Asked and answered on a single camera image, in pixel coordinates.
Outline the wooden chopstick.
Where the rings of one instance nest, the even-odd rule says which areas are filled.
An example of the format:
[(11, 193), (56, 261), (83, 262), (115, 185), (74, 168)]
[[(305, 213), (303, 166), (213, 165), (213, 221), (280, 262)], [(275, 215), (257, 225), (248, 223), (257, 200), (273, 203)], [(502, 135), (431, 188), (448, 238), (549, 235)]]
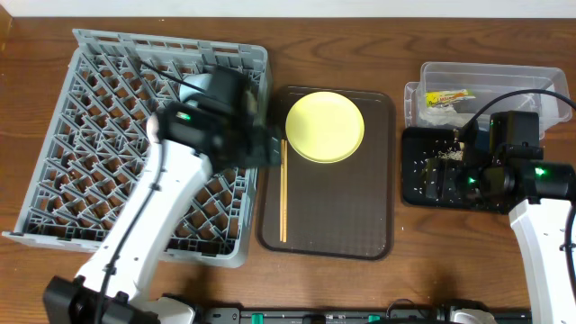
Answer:
[(285, 203), (284, 203), (284, 211), (285, 211), (285, 215), (284, 215), (284, 220), (285, 220), (285, 242), (287, 241), (287, 141), (285, 139), (285, 155), (284, 155), (284, 162), (285, 162), (285, 182), (284, 182), (284, 198), (285, 198)]
[(284, 220), (284, 182), (285, 182), (285, 162), (284, 162), (284, 155), (285, 155), (285, 140), (281, 139), (281, 168), (280, 168), (280, 241), (285, 242), (285, 220)]

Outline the light blue bowl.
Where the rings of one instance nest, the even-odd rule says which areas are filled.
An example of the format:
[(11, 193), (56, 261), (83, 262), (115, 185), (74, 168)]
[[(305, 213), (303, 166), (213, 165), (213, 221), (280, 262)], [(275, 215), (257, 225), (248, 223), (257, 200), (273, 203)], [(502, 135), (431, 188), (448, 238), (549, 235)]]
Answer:
[(181, 85), (179, 90), (179, 99), (183, 104), (191, 105), (192, 107), (197, 107), (198, 103), (191, 98), (192, 95), (199, 94), (199, 89), (205, 90), (210, 81), (212, 79), (212, 75), (209, 73), (205, 74), (198, 74), (198, 75), (190, 75), (187, 76), (184, 81), (187, 84), (192, 85), (193, 87), (189, 87), (188, 85)]

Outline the green snack wrapper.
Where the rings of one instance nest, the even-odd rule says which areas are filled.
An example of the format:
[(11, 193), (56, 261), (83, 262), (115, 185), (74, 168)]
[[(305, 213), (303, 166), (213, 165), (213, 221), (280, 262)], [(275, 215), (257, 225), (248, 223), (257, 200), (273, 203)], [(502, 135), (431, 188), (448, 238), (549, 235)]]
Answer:
[(427, 107), (454, 104), (470, 99), (475, 99), (475, 96), (467, 89), (445, 90), (426, 93)]

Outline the yellow plate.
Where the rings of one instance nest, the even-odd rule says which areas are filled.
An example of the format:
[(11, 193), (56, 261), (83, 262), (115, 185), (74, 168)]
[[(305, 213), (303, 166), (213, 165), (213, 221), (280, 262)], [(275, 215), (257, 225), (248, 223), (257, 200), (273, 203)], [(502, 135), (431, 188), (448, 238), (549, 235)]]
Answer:
[(309, 161), (342, 161), (360, 147), (365, 121), (350, 99), (335, 92), (306, 94), (289, 110), (285, 133), (292, 148)]

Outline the pink plate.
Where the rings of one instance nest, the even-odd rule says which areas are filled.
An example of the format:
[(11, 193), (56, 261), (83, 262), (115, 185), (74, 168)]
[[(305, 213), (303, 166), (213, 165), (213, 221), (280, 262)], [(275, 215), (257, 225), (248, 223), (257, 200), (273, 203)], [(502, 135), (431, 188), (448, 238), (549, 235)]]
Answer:
[(156, 114), (151, 115), (146, 123), (147, 138), (150, 143), (160, 144), (162, 141), (162, 134), (160, 123)]

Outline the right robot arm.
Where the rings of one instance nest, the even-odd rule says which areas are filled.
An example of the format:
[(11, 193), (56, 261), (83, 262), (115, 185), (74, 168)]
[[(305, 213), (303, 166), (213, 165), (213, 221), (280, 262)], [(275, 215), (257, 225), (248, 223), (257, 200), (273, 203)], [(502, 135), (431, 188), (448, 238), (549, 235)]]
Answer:
[(575, 321), (575, 170), (548, 163), (539, 145), (535, 112), (496, 112), (489, 149), (470, 158), (433, 158), (424, 171), (424, 195), (505, 212), (517, 238), (534, 323)]

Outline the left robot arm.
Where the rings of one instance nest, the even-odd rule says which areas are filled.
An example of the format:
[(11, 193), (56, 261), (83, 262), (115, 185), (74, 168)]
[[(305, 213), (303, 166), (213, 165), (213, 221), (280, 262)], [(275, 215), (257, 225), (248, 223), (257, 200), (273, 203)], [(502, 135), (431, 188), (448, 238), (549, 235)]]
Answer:
[(220, 171), (276, 167), (280, 133), (255, 120), (248, 76), (213, 67), (204, 87), (147, 121), (148, 159), (119, 219), (73, 280), (53, 277), (42, 299), (51, 323), (192, 323), (195, 308), (149, 299), (158, 261), (191, 200)]

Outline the grey dishwasher rack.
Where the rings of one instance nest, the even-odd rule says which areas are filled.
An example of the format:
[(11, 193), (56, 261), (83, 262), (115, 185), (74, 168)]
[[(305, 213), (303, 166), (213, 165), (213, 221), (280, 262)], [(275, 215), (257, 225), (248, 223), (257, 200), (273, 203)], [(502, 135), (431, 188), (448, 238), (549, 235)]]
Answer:
[(77, 29), (78, 47), (10, 240), (95, 252), (145, 165), (147, 118), (179, 96), (180, 81), (214, 66), (250, 79), (264, 110), (272, 88), (257, 45)]

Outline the crumpled white tissue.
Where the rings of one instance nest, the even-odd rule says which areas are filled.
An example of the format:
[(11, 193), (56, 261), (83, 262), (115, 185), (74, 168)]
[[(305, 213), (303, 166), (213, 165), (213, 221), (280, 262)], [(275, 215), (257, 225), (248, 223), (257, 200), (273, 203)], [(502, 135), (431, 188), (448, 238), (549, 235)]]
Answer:
[(427, 122), (430, 127), (463, 127), (472, 117), (469, 112), (458, 112), (452, 103), (425, 107), (418, 113), (418, 117)]

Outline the clear plastic bin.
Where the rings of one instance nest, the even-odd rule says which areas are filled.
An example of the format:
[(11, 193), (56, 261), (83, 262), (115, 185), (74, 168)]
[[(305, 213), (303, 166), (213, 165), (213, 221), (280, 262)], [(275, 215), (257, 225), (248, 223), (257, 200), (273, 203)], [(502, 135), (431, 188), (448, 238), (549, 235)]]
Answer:
[[(420, 80), (404, 88), (404, 120), (407, 127), (430, 127), (419, 118), (426, 105), (426, 93), (467, 89), (475, 99), (453, 103), (459, 113), (475, 115), (491, 100), (518, 90), (543, 89), (568, 97), (566, 75), (557, 67), (513, 66), (460, 62), (426, 62), (420, 70)], [(518, 94), (495, 103), (478, 117), (479, 129), (486, 131), (490, 115), (498, 112), (526, 111), (539, 115), (539, 131), (543, 137), (554, 125), (572, 118), (572, 108), (546, 94)]]

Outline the dark brown serving tray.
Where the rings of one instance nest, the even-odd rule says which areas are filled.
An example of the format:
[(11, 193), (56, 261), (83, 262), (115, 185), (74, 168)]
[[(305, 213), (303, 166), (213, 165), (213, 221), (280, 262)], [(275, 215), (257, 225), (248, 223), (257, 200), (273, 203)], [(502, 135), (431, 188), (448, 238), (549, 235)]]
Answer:
[(396, 109), (386, 94), (341, 94), (364, 117), (363, 141), (332, 164), (288, 148), (286, 216), (280, 214), (281, 170), (267, 169), (256, 236), (271, 251), (379, 260), (392, 249)]

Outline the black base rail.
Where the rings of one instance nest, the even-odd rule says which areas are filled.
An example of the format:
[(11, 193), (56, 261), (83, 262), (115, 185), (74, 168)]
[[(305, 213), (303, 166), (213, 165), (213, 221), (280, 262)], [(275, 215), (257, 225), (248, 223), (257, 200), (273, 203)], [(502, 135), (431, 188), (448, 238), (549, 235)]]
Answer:
[(385, 310), (244, 309), (239, 305), (203, 309), (183, 297), (166, 293), (194, 311), (194, 323), (218, 324), (346, 324), (346, 323), (516, 323), (532, 322), (528, 310), (491, 312), (479, 301), (453, 300), (438, 307), (418, 305), (407, 299), (394, 301)]

